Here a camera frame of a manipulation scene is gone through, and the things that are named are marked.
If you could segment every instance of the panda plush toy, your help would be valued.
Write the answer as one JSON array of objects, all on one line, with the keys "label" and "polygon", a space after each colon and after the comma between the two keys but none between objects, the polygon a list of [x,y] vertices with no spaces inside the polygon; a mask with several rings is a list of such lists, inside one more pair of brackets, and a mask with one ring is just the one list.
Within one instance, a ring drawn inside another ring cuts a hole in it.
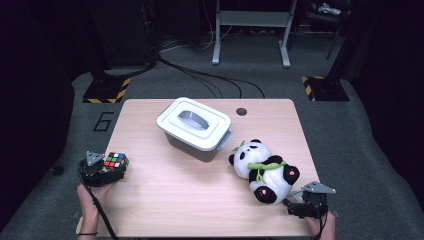
[{"label": "panda plush toy", "polygon": [[228,158],[241,178],[249,180],[250,190],[262,203],[277,204],[289,194],[300,176],[281,156],[272,155],[267,146],[254,139],[235,149]]}]

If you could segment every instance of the panda face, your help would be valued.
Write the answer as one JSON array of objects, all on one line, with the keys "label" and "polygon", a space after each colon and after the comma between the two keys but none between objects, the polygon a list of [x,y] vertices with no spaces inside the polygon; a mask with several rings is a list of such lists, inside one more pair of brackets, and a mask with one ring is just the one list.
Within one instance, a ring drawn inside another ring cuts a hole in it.
[{"label": "panda face", "polygon": [[253,140],[241,146],[230,156],[230,162],[239,177],[249,179],[249,163],[264,162],[271,156],[271,151],[260,141]]}]

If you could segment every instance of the human hand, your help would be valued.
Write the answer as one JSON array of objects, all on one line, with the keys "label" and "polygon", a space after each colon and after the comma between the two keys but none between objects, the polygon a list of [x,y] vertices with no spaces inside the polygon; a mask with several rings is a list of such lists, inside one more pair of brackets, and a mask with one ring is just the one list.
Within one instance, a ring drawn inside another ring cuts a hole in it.
[{"label": "human hand", "polygon": [[[100,205],[103,205],[106,202],[107,195],[115,184],[116,182],[106,184],[102,187],[91,187],[91,192],[99,200]],[[80,233],[90,234],[78,236],[78,239],[96,239],[97,227],[99,224],[99,211],[96,205],[94,205],[93,198],[82,184],[77,187],[77,196],[82,210]]]},{"label": "human hand", "polygon": [[[319,219],[305,217],[306,222],[309,225],[309,229],[314,236],[319,234],[320,231],[320,222]],[[335,240],[336,239],[336,217],[334,214],[328,210],[327,214],[322,218],[322,223],[325,223],[325,227],[321,233],[321,240]]]},{"label": "human hand", "polygon": [[[116,182],[106,184],[102,187],[91,187],[91,192],[99,200],[100,204],[103,205],[106,202],[106,198],[110,189],[112,189],[115,184]],[[81,183],[77,187],[77,196],[80,200],[83,215],[84,211],[92,210],[93,208],[97,209],[96,206],[93,204],[93,198]]]}]

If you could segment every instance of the rubik's cube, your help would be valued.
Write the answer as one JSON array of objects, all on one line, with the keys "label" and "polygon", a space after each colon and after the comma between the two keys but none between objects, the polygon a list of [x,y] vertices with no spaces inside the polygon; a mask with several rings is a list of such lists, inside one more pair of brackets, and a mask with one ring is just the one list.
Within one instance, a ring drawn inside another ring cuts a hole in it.
[{"label": "rubik's cube", "polygon": [[125,171],[129,163],[125,154],[111,152],[105,159],[104,165],[107,168],[119,168]]}]

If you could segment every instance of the table leg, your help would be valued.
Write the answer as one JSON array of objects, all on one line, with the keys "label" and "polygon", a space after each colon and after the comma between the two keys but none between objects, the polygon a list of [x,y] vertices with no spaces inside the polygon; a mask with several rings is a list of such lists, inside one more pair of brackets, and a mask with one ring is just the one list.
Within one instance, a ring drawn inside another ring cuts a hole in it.
[{"label": "table leg", "polygon": [[290,35],[290,28],[291,28],[291,24],[293,22],[293,16],[294,16],[294,10],[296,8],[296,4],[297,4],[297,0],[293,0],[291,7],[290,7],[290,12],[287,16],[287,23],[285,26],[285,30],[284,30],[284,37],[283,40],[278,41],[278,44],[280,46],[280,52],[281,52],[281,58],[283,60],[283,66],[284,68],[290,68],[290,59],[289,59],[289,54],[287,53],[287,39],[289,38]]},{"label": "table leg", "polygon": [[217,0],[216,1],[215,48],[213,50],[212,65],[219,64],[220,53],[221,53],[220,0]]}]

